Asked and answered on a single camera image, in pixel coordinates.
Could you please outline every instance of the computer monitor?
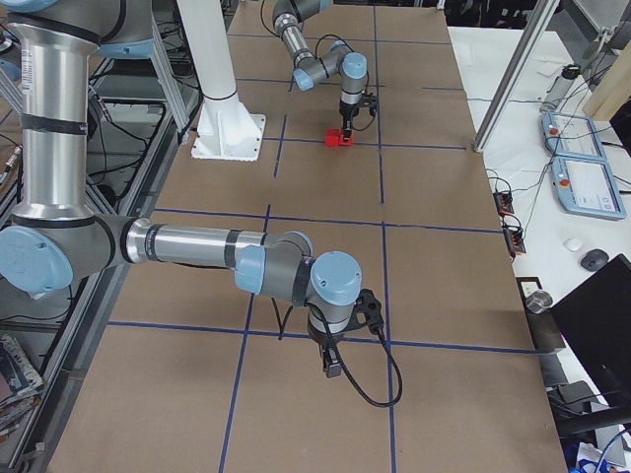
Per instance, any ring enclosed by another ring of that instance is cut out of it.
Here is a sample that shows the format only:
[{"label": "computer monitor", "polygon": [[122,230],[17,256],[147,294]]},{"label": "computer monitor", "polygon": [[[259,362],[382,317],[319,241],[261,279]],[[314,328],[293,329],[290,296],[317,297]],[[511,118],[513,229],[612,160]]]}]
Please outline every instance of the computer monitor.
[{"label": "computer monitor", "polygon": [[552,316],[612,407],[631,406],[631,263],[622,254],[557,303]]}]

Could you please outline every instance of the red object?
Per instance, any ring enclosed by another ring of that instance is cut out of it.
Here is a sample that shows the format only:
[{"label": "red object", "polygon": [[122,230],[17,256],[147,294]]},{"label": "red object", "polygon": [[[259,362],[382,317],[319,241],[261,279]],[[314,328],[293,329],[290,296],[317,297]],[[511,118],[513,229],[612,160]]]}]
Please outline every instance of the red object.
[{"label": "red object", "polygon": [[342,128],[329,128],[326,130],[324,144],[328,147],[351,146],[355,140],[355,132],[351,133],[348,141],[344,141],[344,130]]}]

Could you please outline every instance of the white table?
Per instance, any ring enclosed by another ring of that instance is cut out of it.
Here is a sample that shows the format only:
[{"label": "white table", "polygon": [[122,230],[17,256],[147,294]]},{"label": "white table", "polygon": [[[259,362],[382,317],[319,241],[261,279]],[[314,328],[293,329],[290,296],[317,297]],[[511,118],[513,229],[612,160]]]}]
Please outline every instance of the white table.
[{"label": "white table", "polygon": [[[469,110],[476,129],[479,127],[502,75],[519,42],[520,31],[470,28],[450,28],[458,69],[469,99]],[[535,54],[523,71],[500,124],[484,150],[484,161],[500,177],[507,179],[514,189],[527,188],[538,181],[550,160],[540,124],[539,103],[565,64],[573,62],[561,39],[554,32],[546,32]],[[583,83],[577,80],[575,86]],[[582,114],[582,103],[589,97],[585,90],[569,100],[564,112]],[[597,122],[597,129],[609,126]],[[612,129],[602,131],[600,139],[620,143]],[[614,173],[631,180],[631,159],[623,149],[605,147]],[[620,189],[627,189],[618,181]],[[514,194],[516,215],[525,225],[532,208],[536,187]],[[631,199],[623,198],[631,213]],[[577,252],[569,251],[563,242],[576,237],[583,242]],[[631,217],[610,222],[602,219],[570,215],[563,211],[548,172],[542,182],[530,224],[526,232],[527,254],[520,255],[513,264],[517,277],[536,276],[555,301],[561,300],[593,273],[583,269],[579,261],[590,249],[600,248],[610,257],[624,253],[631,257]],[[596,386],[569,349],[559,354],[570,382],[586,380],[592,390]],[[631,464],[631,455],[627,455]]]}]

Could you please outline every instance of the black monitor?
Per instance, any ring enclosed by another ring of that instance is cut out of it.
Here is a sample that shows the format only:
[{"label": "black monitor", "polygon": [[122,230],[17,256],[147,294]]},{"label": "black monitor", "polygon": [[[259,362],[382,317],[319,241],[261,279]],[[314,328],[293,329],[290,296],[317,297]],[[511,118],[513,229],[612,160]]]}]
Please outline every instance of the black monitor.
[{"label": "black monitor", "polygon": [[631,263],[611,259],[552,309],[581,365],[611,407],[631,407]]}]

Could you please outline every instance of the black device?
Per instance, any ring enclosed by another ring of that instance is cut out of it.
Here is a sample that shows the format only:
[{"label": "black device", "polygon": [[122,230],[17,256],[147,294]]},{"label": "black device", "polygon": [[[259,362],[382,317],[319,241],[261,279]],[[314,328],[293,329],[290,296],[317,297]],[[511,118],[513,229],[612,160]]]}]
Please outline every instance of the black device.
[{"label": "black device", "polygon": [[559,434],[631,423],[631,262],[611,259],[551,309],[590,378],[611,407],[557,424]]}]

